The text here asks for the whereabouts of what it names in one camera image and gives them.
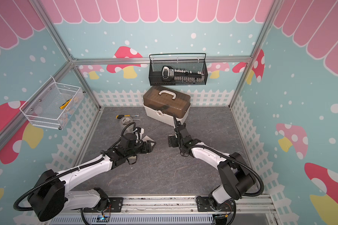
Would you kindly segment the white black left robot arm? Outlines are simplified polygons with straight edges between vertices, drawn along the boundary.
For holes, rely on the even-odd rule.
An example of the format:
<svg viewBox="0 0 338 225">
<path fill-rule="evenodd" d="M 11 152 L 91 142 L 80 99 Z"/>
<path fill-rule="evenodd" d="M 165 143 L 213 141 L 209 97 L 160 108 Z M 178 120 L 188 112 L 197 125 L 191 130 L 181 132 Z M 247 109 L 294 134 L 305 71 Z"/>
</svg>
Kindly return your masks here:
<svg viewBox="0 0 338 225">
<path fill-rule="evenodd" d="M 98 157 L 71 169 L 45 171 L 35 186 L 14 202 L 13 208 L 20 212 L 33 211 L 41 222 L 53 219 L 64 210 L 83 213 L 87 208 L 104 213 L 113 205 L 104 190 L 73 191 L 73 188 L 129 162 L 131 157 L 151 153 L 155 146 L 156 142 L 144 140 L 141 128 L 131 122 L 123 128 L 119 139 Z"/>
</svg>

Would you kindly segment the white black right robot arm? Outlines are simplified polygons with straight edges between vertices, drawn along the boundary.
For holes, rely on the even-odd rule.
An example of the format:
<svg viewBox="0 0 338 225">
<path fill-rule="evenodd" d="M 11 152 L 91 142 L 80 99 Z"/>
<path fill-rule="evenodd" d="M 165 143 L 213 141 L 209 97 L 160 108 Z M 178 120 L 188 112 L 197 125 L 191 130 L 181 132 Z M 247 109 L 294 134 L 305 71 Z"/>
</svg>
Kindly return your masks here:
<svg viewBox="0 0 338 225">
<path fill-rule="evenodd" d="M 256 197 L 264 192 L 264 182 L 260 175 L 249 167 L 243 157 L 235 152 L 226 154 L 205 145 L 199 139 L 193 139 L 186 129 L 186 124 L 173 117 L 175 135 L 168 137 L 168 145 L 179 148 L 183 157 L 200 159 L 219 172 L 221 185 L 203 200 L 197 197 L 197 204 L 220 211 L 230 201 L 242 197 Z"/>
</svg>

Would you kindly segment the cream drawer-style jewelry box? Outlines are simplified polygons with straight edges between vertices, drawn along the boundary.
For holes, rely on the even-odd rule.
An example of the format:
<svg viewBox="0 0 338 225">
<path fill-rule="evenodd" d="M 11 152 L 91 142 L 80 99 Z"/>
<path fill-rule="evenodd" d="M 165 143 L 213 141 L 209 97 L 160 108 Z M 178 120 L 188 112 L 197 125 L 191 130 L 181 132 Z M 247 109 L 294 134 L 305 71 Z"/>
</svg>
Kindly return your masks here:
<svg viewBox="0 0 338 225">
<path fill-rule="evenodd" d="M 149 136 L 143 137 L 142 140 L 145 141 L 145 142 L 146 142 L 146 141 L 153 141 L 153 139 L 150 138 Z"/>
</svg>

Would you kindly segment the cream square gift box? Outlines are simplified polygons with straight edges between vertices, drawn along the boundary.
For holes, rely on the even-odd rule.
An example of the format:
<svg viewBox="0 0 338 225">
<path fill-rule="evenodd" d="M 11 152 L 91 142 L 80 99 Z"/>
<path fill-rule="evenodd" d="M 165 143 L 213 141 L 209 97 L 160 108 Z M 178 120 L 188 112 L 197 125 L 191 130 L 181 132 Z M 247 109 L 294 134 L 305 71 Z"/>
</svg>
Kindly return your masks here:
<svg viewBox="0 0 338 225">
<path fill-rule="evenodd" d="M 137 155 L 131 156 L 131 157 L 128 157 L 126 160 L 127 160 L 129 165 L 133 165 L 133 164 L 136 164 L 136 162 L 138 160 L 138 156 Z"/>
</svg>

